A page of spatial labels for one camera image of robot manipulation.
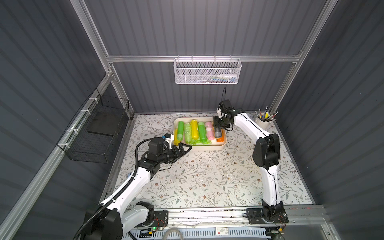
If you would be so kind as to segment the yellow roll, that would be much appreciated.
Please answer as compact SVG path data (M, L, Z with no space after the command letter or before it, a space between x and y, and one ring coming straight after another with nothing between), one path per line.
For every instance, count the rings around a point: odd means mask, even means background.
M198 121L197 120L191 120L191 134L193 140L199 139L199 129L198 129Z
M180 143L180 141L177 139L177 137L175 137L175 139L174 139L174 145L175 145L175 146L178 146L179 143Z

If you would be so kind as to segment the dark green roll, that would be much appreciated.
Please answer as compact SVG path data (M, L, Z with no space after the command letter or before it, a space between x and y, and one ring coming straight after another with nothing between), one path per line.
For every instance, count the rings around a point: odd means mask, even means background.
M206 132L206 126L204 122L198 122L198 129L199 129L199 138L200 141L203 144L206 144L208 139L207 139L207 132Z
M185 123L183 121L178 122L177 140L180 142L184 139L184 125Z

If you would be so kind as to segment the grey trash bag roll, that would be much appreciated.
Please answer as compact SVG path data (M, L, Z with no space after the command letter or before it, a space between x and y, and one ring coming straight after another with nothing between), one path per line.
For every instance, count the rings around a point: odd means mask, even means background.
M214 135L216 139L220 139L222 137L222 130L220 128L214 127Z

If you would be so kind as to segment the pink roll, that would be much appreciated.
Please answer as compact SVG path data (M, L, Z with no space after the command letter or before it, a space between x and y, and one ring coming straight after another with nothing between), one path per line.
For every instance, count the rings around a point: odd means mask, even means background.
M205 126L206 126L206 132L207 132L207 139L209 141L213 141L215 139L215 136L214 136L214 129L213 129L212 122L206 122Z

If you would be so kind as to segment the light green roll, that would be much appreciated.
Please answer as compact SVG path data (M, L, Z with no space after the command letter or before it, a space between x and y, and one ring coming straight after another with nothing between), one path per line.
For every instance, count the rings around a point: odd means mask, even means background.
M187 145L191 145L192 144L192 127L191 127L191 124L190 123L185 123L184 125L184 135L185 135L185 143Z

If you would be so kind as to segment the orange trash bag roll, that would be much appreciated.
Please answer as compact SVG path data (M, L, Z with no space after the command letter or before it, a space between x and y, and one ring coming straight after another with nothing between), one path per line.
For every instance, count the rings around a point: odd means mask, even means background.
M217 138L216 140L218 143L222 143L225 141L225 137Z

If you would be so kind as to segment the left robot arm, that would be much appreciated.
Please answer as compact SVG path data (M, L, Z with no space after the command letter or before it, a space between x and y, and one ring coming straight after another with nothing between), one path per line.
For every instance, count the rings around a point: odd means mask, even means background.
M125 182L99 205L87 210L84 223L75 240L121 240L138 225L149 226L155 217L152 204L138 202L127 210L133 198L161 170L172 165L192 150L191 145L172 143L173 135L165 134L139 142L135 148L135 168Z

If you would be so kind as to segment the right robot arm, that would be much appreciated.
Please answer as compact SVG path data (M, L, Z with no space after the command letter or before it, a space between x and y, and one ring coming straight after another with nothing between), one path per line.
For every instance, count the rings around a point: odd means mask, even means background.
M263 183L260 216L266 223L288 223L289 219L279 193L278 165L281 158L279 136L262 129L243 109L235 109L229 100L219 103L217 114L214 117L215 128L231 131L230 127L237 126L255 143L252 158L261 171Z

